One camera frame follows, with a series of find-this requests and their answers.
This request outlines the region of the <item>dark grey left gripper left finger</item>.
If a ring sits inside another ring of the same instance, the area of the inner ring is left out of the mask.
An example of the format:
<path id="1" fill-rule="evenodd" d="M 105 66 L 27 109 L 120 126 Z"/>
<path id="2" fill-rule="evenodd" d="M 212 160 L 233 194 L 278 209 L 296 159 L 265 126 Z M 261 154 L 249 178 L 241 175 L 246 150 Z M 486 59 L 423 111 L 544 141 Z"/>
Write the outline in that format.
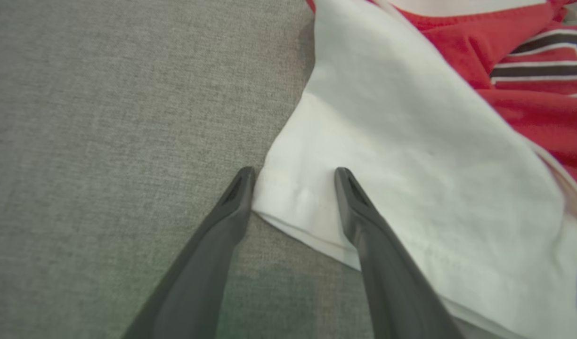
<path id="1" fill-rule="evenodd" d="M 241 168 L 122 339 L 215 339 L 235 247 L 249 223 L 253 167 Z"/>

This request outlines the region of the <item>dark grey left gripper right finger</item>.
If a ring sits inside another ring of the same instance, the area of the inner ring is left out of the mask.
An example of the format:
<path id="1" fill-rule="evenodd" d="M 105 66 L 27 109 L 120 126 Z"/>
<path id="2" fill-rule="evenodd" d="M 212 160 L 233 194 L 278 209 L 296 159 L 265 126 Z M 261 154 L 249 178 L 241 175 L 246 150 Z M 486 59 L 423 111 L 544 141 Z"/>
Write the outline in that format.
<path id="1" fill-rule="evenodd" d="M 357 250 L 375 339 L 465 339 L 353 172 L 335 170 L 343 233 Z"/>

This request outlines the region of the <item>red and white jersey shirt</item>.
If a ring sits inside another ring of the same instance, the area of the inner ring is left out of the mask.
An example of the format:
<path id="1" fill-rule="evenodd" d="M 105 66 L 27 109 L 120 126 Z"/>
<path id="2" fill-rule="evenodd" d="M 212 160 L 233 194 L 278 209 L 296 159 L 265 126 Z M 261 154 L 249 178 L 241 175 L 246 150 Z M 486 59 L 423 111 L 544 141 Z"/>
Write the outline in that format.
<path id="1" fill-rule="evenodd" d="M 349 168 L 457 318 L 577 339 L 577 0 L 307 0 L 316 64 L 253 210 L 354 269 Z"/>

